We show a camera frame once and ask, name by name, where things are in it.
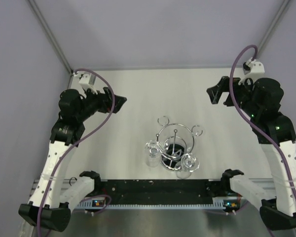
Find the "ring holder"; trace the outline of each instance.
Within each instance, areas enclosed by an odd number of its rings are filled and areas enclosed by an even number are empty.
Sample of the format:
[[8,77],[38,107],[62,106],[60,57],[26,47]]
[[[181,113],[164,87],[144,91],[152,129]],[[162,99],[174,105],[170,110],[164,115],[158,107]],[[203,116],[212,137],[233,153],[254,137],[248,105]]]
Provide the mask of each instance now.
[[[155,159],[159,157],[160,163],[167,170],[179,172],[182,170],[182,158],[195,157],[191,154],[195,146],[195,139],[204,134],[204,129],[200,125],[195,125],[192,129],[189,129],[180,123],[170,123],[167,116],[162,116],[157,121],[162,129],[156,134],[155,140],[146,144],[146,154],[149,155],[149,159],[152,156]],[[189,172],[198,168],[199,163],[196,166],[194,165]]]

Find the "purple cable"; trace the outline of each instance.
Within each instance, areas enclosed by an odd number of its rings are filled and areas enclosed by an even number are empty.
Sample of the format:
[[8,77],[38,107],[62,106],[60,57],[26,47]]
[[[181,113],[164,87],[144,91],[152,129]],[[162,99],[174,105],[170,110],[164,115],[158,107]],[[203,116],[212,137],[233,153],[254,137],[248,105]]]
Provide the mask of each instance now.
[[[65,156],[76,146],[78,145],[80,142],[83,142],[85,139],[87,139],[88,137],[90,137],[91,135],[93,135],[95,132],[97,132],[101,127],[103,127],[103,125],[109,120],[109,118],[111,117],[111,115],[113,114],[113,111],[114,111],[114,107],[115,107],[115,94],[113,92],[113,89],[112,87],[110,86],[110,84],[103,78],[101,77],[99,74],[95,73],[94,71],[92,70],[89,70],[89,69],[85,69],[85,68],[79,68],[79,69],[76,69],[74,70],[74,73],[76,74],[78,71],[85,71],[85,72],[88,72],[88,73],[91,73],[93,75],[95,75],[96,77],[98,77],[99,79],[101,79],[101,81],[103,81],[109,88],[111,94],[112,94],[112,107],[111,107],[111,110],[109,112],[109,115],[105,118],[105,120],[96,128],[94,129],[92,132],[90,132],[89,134],[87,134],[86,136],[84,136],[83,138],[81,138],[80,140],[76,141],[71,147],[68,148],[68,150],[65,151],[65,153],[59,158],[59,161],[56,163],[53,171],[51,172],[51,175],[50,176],[54,176],[55,173],[56,173],[56,170],[57,168],[59,167],[61,161],[65,158]],[[43,210],[43,205],[45,203],[45,200],[46,200],[46,197],[47,197],[47,194],[48,194],[48,191],[49,191],[49,188],[50,188],[50,185],[51,185],[51,182],[52,180],[49,180],[48,183],[47,183],[47,187],[46,187],[46,190],[44,192],[44,195],[43,195],[43,198],[41,200],[41,203],[40,203],[40,206],[39,206],[39,209],[38,209],[38,214],[37,214],[37,235],[38,237],[41,237],[41,230],[40,230],[40,216],[41,216],[41,212]]]
[[[278,151],[278,153],[280,154],[282,160],[283,160],[283,163],[284,163],[284,167],[285,167],[285,170],[287,172],[287,177],[288,177],[288,180],[293,180],[292,178],[292,173],[290,171],[290,167],[287,163],[287,160],[286,160],[286,157],[284,155],[284,153],[282,152],[281,148],[276,144],[276,142],[274,142],[272,140],[271,137],[269,137],[265,132],[263,132],[261,129],[259,129],[256,125],[254,125],[254,123],[252,123],[250,120],[247,119],[247,117],[241,112],[241,109],[239,108],[238,104],[237,104],[237,101],[236,101],[236,98],[235,98],[235,95],[234,95],[234,92],[233,92],[233,74],[234,74],[234,71],[236,69],[236,66],[237,66],[237,63],[239,61],[239,59],[242,57],[242,55],[250,48],[254,48],[255,49],[255,53],[252,57],[252,60],[254,60],[257,56],[257,53],[258,53],[258,47],[254,44],[251,44],[251,45],[248,45],[247,47],[245,47],[240,53],[239,55],[236,57],[235,61],[233,62],[232,64],[232,67],[231,67],[231,71],[230,71],[230,78],[229,78],[229,91],[230,91],[230,96],[231,96],[231,99],[232,99],[232,102],[233,102],[233,105],[235,106],[237,112],[239,113],[239,115],[252,127],[254,128],[256,131],[258,131],[258,133],[260,133],[263,137],[265,137],[274,147],[275,149]],[[295,186],[294,186],[294,183],[293,182],[289,182],[290,183],[290,186],[292,188],[292,192],[293,192],[293,195],[294,195],[294,198],[296,200],[296,189],[295,189]]]
[[269,232],[269,234],[270,234],[271,237],[275,237],[275,235],[272,233],[272,231],[269,228],[266,228],[266,229]]

